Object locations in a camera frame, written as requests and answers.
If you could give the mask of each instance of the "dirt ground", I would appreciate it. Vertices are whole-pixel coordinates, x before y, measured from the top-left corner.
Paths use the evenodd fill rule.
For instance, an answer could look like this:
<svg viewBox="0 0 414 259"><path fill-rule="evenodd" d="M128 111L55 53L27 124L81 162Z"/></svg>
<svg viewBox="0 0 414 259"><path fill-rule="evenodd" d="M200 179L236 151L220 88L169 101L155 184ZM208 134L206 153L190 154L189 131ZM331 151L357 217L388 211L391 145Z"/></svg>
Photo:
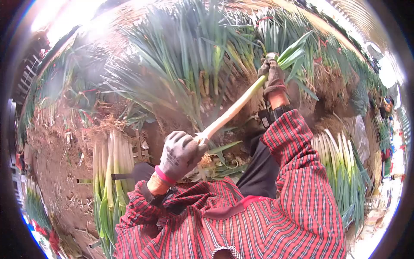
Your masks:
<svg viewBox="0 0 414 259"><path fill-rule="evenodd" d="M78 166L81 151L73 145L66 149L64 139L56 133L31 134L35 150L32 172L42 190L49 213L60 227L71 234L82 252L92 258L86 246L98 238L93 215L92 184L76 184L78 178L92 178L92 167L85 160ZM91 249L94 258L105 258L100 247Z"/></svg>
<svg viewBox="0 0 414 259"><path fill-rule="evenodd" d="M148 153L151 155L151 162L158 165L164 148L164 138L166 136L161 133L158 123L146 123L144 125L143 134L147 136L146 140L149 146Z"/></svg>

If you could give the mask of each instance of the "dirt mound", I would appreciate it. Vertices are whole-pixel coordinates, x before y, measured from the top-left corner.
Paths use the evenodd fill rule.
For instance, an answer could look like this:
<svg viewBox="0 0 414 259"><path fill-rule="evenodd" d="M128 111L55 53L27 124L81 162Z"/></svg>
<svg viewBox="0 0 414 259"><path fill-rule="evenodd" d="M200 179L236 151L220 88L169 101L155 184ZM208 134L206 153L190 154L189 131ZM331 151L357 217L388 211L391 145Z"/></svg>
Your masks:
<svg viewBox="0 0 414 259"><path fill-rule="evenodd" d="M332 111L339 104L348 103L348 92L340 70L315 64L315 89L324 99L325 110Z"/></svg>
<svg viewBox="0 0 414 259"><path fill-rule="evenodd" d="M359 75L351 68L351 77L348 79L347 82L347 92L348 96L351 96L351 93L356 89L356 86L359 83Z"/></svg>
<svg viewBox="0 0 414 259"><path fill-rule="evenodd" d="M166 137L172 131L195 132L190 118L181 111L173 111L164 106L154 106L154 115L159 124L161 134Z"/></svg>
<svg viewBox="0 0 414 259"><path fill-rule="evenodd" d="M313 117L317 101L300 90L294 80L290 80L286 87L291 105L297 108L303 117Z"/></svg>

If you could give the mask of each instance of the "stacked leeks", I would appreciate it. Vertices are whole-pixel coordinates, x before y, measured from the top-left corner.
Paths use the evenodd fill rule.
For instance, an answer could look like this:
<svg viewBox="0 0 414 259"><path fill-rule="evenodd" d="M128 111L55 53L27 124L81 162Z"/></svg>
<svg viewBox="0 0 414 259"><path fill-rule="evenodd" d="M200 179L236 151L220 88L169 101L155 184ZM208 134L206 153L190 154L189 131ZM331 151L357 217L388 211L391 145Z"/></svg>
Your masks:
<svg viewBox="0 0 414 259"><path fill-rule="evenodd" d="M28 179L26 184L26 200L24 202L24 207L27 215L29 216L29 219L36 221L41 228L50 232L52 230L52 223L46 214L40 188L37 183L31 179Z"/></svg>
<svg viewBox="0 0 414 259"><path fill-rule="evenodd" d="M95 144L94 217L101 247L107 258L113 258L116 243L115 225L125 214L126 205L129 203L127 193L135 187L132 179L113 182L112 174L129 174L133 167L132 146L120 133L113 131L108 142Z"/></svg>
<svg viewBox="0 0 414 259"><path fill-rule="evenodd" d="M320 162L325 166L329 184L346 229L355 222L356 230L364 221L366 188L373 188L358 152L344 132L338 133L337 141L328 129L311 140L318 151Z"/></svg>

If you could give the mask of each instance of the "hand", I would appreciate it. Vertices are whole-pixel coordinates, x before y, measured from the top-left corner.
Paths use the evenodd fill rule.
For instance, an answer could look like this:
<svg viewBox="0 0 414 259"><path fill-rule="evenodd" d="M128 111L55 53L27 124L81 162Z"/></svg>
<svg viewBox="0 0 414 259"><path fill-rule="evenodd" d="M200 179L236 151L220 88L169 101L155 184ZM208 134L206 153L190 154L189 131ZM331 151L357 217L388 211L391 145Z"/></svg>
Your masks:
<svg viewBox="0 0 414 259"><path fill-rule="evenodd" d="M155 170L163 181L174 184L195 168L206 150L206 144L199 146L184 131L173 131L165 139L161 162Z"/></svg>
<svg viewBox="0 0 414 259"><path fill-rule="evenodd" d="M279 64L276 60L266 60L265 58L262 58L261 61L263 62L263 65L261 68L259 68L259 77L269 73L269 77L265 83L265 90L263 92L263 97L265 100L268 100L268 95L270 92L280 90L286 91L286 86L284 84L285 74L279 67Z"/></svg>

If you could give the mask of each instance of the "wrist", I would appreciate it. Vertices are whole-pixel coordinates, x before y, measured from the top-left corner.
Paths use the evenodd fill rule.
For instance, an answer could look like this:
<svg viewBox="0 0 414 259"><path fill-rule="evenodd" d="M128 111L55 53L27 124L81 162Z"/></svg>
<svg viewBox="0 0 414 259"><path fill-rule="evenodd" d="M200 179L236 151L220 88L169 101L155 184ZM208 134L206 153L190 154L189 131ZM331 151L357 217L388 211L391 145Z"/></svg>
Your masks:
<svg viewBox="0 0 414 259"><path fill-rule="evenodd" d="M289 105L289 99L287 98L286 92L283 89L272 91L267 96L272 109L283 105Z"/></svg>
<svg viewBox="0 0 414 259"><path fill-rule="evenodd" d="M166 194L170 186L165 183L156 172L154 172L147 182L148 190L153 196Z"/></svg>

